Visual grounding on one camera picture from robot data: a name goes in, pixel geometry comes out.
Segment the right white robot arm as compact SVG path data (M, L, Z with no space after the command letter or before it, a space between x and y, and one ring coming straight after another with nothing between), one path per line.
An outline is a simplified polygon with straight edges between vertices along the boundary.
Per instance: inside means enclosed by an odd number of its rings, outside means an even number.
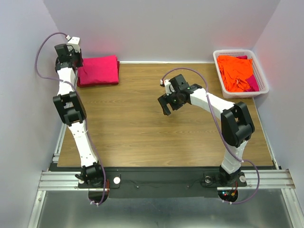
M219 167L219 180L222 184L235 181L244 161L244 149L255 131L247 105L223 100L198 84L189 85L181 74L170 80L161 79L160 85L165 89L165 94L158 98L164 115L170 115L185 104L211 113L226 148Z

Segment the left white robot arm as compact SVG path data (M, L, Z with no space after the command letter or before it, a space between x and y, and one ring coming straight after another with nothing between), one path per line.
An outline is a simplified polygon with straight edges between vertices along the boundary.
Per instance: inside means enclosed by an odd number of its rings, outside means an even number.
M76 72L82 66L80 50L76 50L71 44L59 44L55 46L55 51L59 90L53 97L53 103L62 123L68 127L76 143L81 163L81 173L76 178L91 188L104 187L105 173L89 139L86 111L75 89Z

